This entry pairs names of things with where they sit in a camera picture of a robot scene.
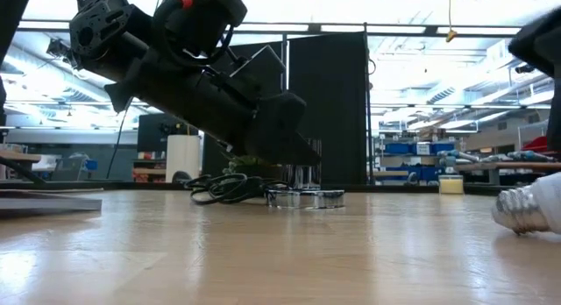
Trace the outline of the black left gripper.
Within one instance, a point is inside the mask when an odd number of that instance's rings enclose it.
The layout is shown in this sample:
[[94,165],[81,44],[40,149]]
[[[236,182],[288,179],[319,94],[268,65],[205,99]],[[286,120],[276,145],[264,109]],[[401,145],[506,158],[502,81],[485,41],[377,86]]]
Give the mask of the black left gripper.
[[251,100],[217,86],[210,74],[170,66],[154,52],[133,60],[125,78],[105,90],[115,110],[137,97],[222,142],[237,156],[300,166],[321,160],[297,131],[306,103],[288,92]]

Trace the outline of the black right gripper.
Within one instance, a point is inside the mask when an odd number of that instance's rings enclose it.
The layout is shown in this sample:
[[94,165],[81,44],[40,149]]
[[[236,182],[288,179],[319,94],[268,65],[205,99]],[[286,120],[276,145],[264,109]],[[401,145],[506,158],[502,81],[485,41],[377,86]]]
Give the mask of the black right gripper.
[[[509,52],[549,77],[560,65],[560,8],[557,7],[521,28],[508,45]],[[549,151],[561,149],[560,77],[555,77],[554,96],[547,128]]]

